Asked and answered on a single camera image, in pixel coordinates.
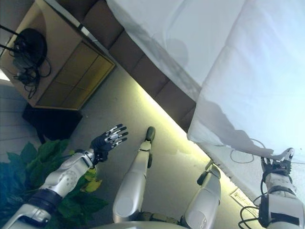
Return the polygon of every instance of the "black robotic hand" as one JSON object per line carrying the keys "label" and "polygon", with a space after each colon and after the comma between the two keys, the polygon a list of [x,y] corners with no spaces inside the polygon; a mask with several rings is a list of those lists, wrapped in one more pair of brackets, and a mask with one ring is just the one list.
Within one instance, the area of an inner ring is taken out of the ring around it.
{"label": "black robotic hand", "polygon": [[106,161],[108,159],[108,152],[127,140],[126,137],[122,138],[123,136],[128,135],[128,132],[122,133],[122,131],[126,129],[127,127],[123,126],[123,124],[118,124],[93,139],[90,148],[94,150],[94,165]]}

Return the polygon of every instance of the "black cable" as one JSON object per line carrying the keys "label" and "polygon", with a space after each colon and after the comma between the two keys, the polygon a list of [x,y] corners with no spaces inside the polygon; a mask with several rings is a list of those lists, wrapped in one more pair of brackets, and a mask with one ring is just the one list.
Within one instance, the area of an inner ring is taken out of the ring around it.
{"label": "black cable", "polygon": [[[20,53],[20,56],[25,63],[27,63],[27,61],[33,63],[31,58],[29,58],[25,53]],[[39,85],[39,82],[40,82],[40,78],[47,77],[52,72],[52,65],[51,65],[50,60],[46,56],[44,56],[44,58],[49,65],[49,72],[46,75],[41,75],[40,72],[39,72],[39,68],[37,67],[36,64],[34,64],[30,68],[24,68],[25,74],[27,75],[28,82],[24,82],[24,81],[20,80],[20,77],[18,75],[14,76],[15,79],[21,81],[24,84],[24,87],[23,87],[24,90],[29,93],[28,94],[28,99],[31,99],[34,96],[34,94],[37,92],[38,85]]]}
{"label": "black cable", "polygon": [[21,36],[21,37],[22,37],[22,35],[20,35],[19,33],[16,33],[15,31],[10,30],[9,28],[7,28],[7,27],[5,27],[5,26],[3,26],[3,25],[1,25],[1,24],[0,24],[0,29],[6,30],[7,32],[10,32],[10,33],[12,33],[12,34],[15,34],[15,35],[17,35],[17,36]]}
{"label": "black cable", "polygon": [[46,75],[41,75],[41,74],[39,73],[40,77],[42,77],[42,78],[49,76],[49,75],[51,74],[51,72],[52,72],[52,65],[51,65],[51,62],[50,62],[49,58],[48,58],[48,57],[45,57],[45,60],[46,60],[46,62],[47,62],[48,65],[49,65],[49,72],[48,72]]}
{"label": "black cable", "polygon": [[7,46],[5,46],[5,45],[2,45],[2,44],[0,44],[0,48],[7,49],[7,50],[13,51],[13,52],[16,52],[16,51],[17,51],[17,50],[14,50],[14,49],[12,49],[12,48],[9,48],[9,47],[7,47]]}
{"label": "black cable", "polygon": [[259,207],[259,205],[255,204],[255,202],[256,202],[259,198],[261,198],[262,196],[264,196],[264,195],[266,195],[266,194],[267,194],[267,192],[265,192],[265,193],[261,194],[260,196],[256,197],[256,198],[252,201],[253,204],[254,204],[255,206]]}
{"label": "black cable", "polygon": [[246,222],[250,222],[250,221],[254,221],[254,220],[258,220],[258,218],[245,219],[245,220],[243,220],[243,221],[240,221],[240,222],[238,223],[238,226],[239,226],[239,228],[241,228],[241,229],[245,229],[245,228],[242,227],[241,224],[243,223],[243,224],[247,225]]}
{"label": "black cable", "polygon": [[290,176],[287,174],[287,170],[286,169],[282,169],[282,168],[278,168],[278,169],[270,169],[270,170],[266,170],[264,173],[263,173],[263,178],[261,180],[261,193],[262,195],[264,194],[264,191],[263,191],[263,183],[266,179],[266,177],[270,174],[270,173],[279,173],[279,172],[283,172],[285,174],[285,176],[288,176],[290,181],[291,181],[291,178]]}
{"label": "black cable", "polygon": [[240,222],[238,223],[238,226],[239,226],[240,228],[242,228],[242,227],[241,227],[241,224],[243,223],[243,224],[245,224],[245,225],[247,226],[247,228],[251,229],[251,227],[249,227],[248,224],[247,224],[246,222],[248,222],[248,221],[253,221],[253,220],[257,220],[257,219],[258,219],[258,218],[253,218],[253,219],[246,219],[246,220],[245,220],[245,219],[243,218],[243,211],[246,210],[246,209],[248,209],[248,208],[259,209],[259,208],[257,208],[257,207],[253,207],[253,206],[246,206],[246,207],[243,207],[243,208],[240,210],[240,213],[239,213],[240,218],[242,219],[242,221],[240,221]]}

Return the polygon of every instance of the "cabinet door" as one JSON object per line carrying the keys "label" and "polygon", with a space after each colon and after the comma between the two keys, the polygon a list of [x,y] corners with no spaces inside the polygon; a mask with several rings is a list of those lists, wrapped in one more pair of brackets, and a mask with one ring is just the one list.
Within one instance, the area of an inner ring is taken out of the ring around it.
{"label": "cabinet door", "polygon": [[57,75],[55,81],[75,86],[88,71],[98,54],[81,42]]}
{"label": "cabinet door", "polygon": [[42,98],[38,101],[38,105],[60,107],[72,89],[73,87],[71,85],[52,82]]}
{"label": "cabinet door", "polygon": [[90,91],[75,87],[63,102],[62,107],[79,109],[89,94]]}
{"label": "cabinet door", "polygon": [[77,87],[89,91],[93,90],[106,77],[111,69],[112,63],[102,56],[99,56],[79,81]]}

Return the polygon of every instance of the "wall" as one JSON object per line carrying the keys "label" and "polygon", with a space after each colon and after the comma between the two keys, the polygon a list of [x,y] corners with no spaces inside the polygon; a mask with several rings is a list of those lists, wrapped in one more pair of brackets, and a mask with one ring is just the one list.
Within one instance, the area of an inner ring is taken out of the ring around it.
{"label": "wall", "polygon": [[6,152],[20,153],[28,141],[40,142],[36,129],[22,118],[26,100],[9,81],[0,80],[0,161],[8,162]]}
{"label": "wall", "polygon": [[[15,31],[33,2],[34,0],[0,0],[0,24]],[[11,33],[0,30],[0,44],[5,45],[11,36]]]}

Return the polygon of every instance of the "robotic hand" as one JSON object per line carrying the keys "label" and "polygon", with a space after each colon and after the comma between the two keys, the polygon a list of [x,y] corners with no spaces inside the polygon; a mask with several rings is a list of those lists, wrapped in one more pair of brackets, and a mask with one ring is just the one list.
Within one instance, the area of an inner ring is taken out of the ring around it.
{"label": "robotic hand", "polygon": [[[289,176],[294,149],[285,151],[281,161],[261,158],[263,178],[261,182],[261,203],[259,206],[259,222],[268,229],[304,229],[305,208],[297,198],[296,188]],[[263,193],[263,182],[267,193]]]}
{"label": "robotic hand", "polygon": [[90,149],[93,149],[95,156],[93,165],[106,161],[108,152],[127,140],[126,137],[122,137],[128,135],[128,132],[121,133],[126,129],[123,124],[118,124],[91,141]]}
{"label": "robotic hand", "polygon": [[71,192],[79,178],[98,162],[107,160],[110,150],[126,141],[128,132],[122,124],[114,126],[91,142],[90,149],[75,153],[54,172],[44,184],[23,204],[2,229],[33,229],[44,227],[51,219],[62,199]]}

